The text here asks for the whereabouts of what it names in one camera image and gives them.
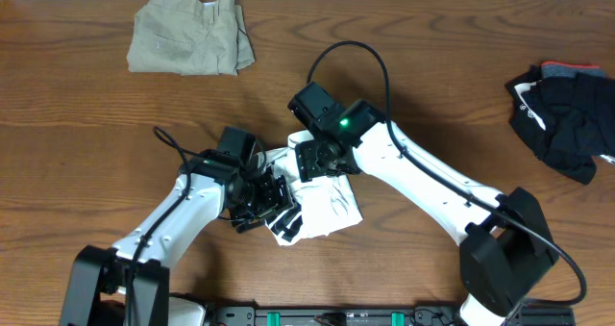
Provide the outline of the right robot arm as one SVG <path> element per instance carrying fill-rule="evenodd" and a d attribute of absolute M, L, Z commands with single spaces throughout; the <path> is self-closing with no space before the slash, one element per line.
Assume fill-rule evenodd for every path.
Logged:
<path fill-rule="evenodd" d="M 431 216 L 459 248 L 469 295 L 467 325 L 503 325 L 554 266 L 553 237 L 537 199 L 522 188 L 505 195 L 452 169 L 409 139 L 371 104 L 350 108 L 315 83 L 288 104 L 312 138 L 296 148 L 302 181 L 366 173 Z"/>

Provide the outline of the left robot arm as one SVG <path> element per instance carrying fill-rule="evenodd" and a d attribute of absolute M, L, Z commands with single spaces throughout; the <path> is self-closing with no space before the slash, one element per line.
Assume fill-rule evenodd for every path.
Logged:
<path fill-rule="evenodd" d="M 206 305 L 170 292 L 170 272 L 186 249 L 223 212 L 243 233 L 299 208 L 285 178 L 254 157 L 257 144 L 254 135 L 227 127 L 214 149 L 181 149 L 174 187 L 153 212 L 112 247 L 88 245 L 78 254 L 60 323 L 207 324 Z"/>

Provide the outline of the white t-shirt black print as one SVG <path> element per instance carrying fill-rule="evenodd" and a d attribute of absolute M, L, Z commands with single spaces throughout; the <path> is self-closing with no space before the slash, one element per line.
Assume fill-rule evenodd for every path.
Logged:
<path fill-rule="evenodd" d="M 294 210 L 276 215 L 265 222 L 278 245 L 290 246 L 301 239 L 327 236 L 357 225 L 363 220 L 348 177 L 317 177 L 303 182 L 296 163 L 296 146 L 312 139 L 304 130 L 287 137 L 283 148 L 259 152 L 255 163 L 266 163 L 276 177 L 283 176 L 298 203 Z"/>

